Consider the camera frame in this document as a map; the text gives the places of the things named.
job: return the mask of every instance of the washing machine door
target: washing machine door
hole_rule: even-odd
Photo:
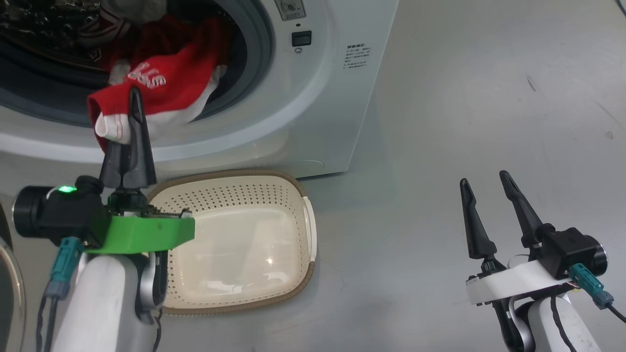
[[[170,4],[175,8],[184,3]],[[220,82],[227,88],[218,88],[219,97],[194,122],[153,141],[158,166],[191,170],[197,162],[186,160],[205,157],[214,168],[229,168],[280,155],[288,138],[286,127],[329,81],[336,44],[325,1],[214,3],[237,24],[243,46],[232,53],[230,76]],[[300,15],[284,17],[294,10],[289,6],[300,4],[305,6]],[[304,31],[311,31],[312,44],[297,49],[292,33]],[[0,67],[0,150],[101,163],[103,152],[88,121],[86,98],[104,85],[106,73],[43,58],[6,40],[0,42]]]
[[[13,254],[9,224],[0,204],[0,351],[21,350],[25,323],[24,282]]]

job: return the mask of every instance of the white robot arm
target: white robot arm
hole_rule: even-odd
[[[187,210],[160,212],[141,192],[156,184],[157,176],[138,88],[129,101],[131,143],[108,144],[99,179],[80,176],[75,187],[29,186],[13,205],[21,236],[49,239],[59,247],[39,307],[37,352],[151,352],[158,346],[168,251],[193,239],[195,223]],[[102,204],[105,187],[114,192]],[[57,303],[68,296],[77,267],[53,346]],[[43,341],[46,301],[50,315]]]
[[[595,278],[607,270],[604,248],[575,228],[556,231],[542,223],[511,175],[502,171],[500,179],[513,202],[522,245],[530,251],[528,262],[508,269],[495,258],[496,246],[478,216],[474,193],[469,182],[461,180],[469,257],[483,260],[481,273],[466,281],[469,302],[494,308],[511,352],[600,351],[567,292],[580,285],[600,309],[609,308],[624,320]]]

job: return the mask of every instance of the white washing machine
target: white washing machine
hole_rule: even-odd
[[[347,170],[398,0],[215,3],[240,30],[229,76],[198,119],[153,141],[159,176],[243,167],[296,177]],[[27,165],[24,172],[41,170],[37,176],[45,178],[101,163],[86,96],[104,84],[104,72],[6,41],[0,41],[0,67],[5,170],[19,177]]]

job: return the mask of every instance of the laundry basket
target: laundry basket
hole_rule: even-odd
[[[165,314],[234,313],[294,297],[315,268],[315,217],[291,176],[267,170],[166,182],[149,196],[165,212],[189,209],[195,238],[168,258]]]

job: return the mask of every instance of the white cloth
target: white cloth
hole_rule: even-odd
[[[133,24],[141,27],[166,13],[166,0],[103,0],[98,18],[79,29],[77,42],[95,48],[124,37]]]

